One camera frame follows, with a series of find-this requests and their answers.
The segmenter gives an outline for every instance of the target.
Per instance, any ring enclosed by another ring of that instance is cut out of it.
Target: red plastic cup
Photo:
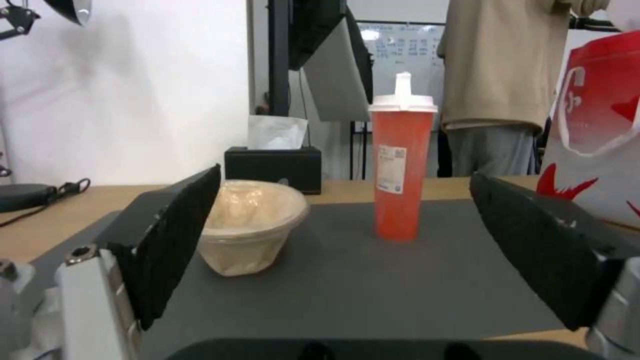
[[[411,74],[396,76],[394,95],[376,96],[373,119],[376,232],[392,241],[418,236],[433,98],[411,94]]]

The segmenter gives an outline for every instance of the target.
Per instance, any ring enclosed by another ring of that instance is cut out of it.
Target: gray pants
[[[447,132],[453,176],[528,175],[535,165],[533,128],[528,125],[478,126]]]

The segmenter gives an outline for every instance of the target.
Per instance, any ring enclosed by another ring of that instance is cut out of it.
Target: red logo
[[[640,217],[640,209],[638,209],[637,207],[635,207],[630,201],[627,201],[627,204],[629,205],[629,207],[631,208],[631,210],[634,211],[634,213],[636,213],[636,215],[638,217]]]
[[[557,165],[555,163],[549,165],[545,172],[540,176],[540,180],[538,181],[538,188],[536,189],[537,193],[540,195],[548,195],[555,197],[562,197],[567,200],[575,199],[580,193],[584,192],[593,184],[598,181],[598,178],[585,181],[584,183],[576,186],[575,188],[565,188],[565,189],[557,189],[556,188],[556,170]]]
[[[621,115],[625,119],[633,122],[636,117],[636,110],[638,109],[638,101],[640,101],[640,95],[636,95],[629,102],[621,102],[619,104],[611,105],[611,109]]]

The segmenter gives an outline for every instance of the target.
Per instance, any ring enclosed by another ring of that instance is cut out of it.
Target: whiteboard writing
[[[393,94],[396,74],[412,74],[412,90],[416,95],[432,96],[441,106],[444,65],[436,50],[444,25],[358,23],[362,38],[373,55],[374,95]],[[434,129],[440,117],[436,116]]]

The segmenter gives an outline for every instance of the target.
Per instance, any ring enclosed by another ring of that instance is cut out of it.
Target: red shopping bag
[[[640,228],[640,31],[572,51],[538,193]]]

